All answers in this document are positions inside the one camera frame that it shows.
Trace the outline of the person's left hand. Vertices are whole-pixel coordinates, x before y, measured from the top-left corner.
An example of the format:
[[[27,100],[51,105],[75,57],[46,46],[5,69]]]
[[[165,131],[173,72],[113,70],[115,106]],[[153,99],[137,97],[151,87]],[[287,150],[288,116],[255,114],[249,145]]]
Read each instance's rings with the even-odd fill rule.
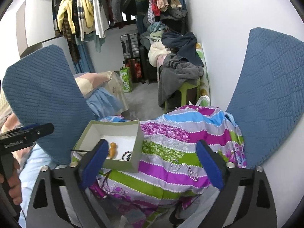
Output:
[[[18,161],[15,158],[13,158],[13,172],[12,172],[12,176],[7,180],[7,182],[10,187],[8,193],[15,205],[20,205],[22,203],[21,181],[17,174],[17,171],[19,169],[20,169],[20,165]]]

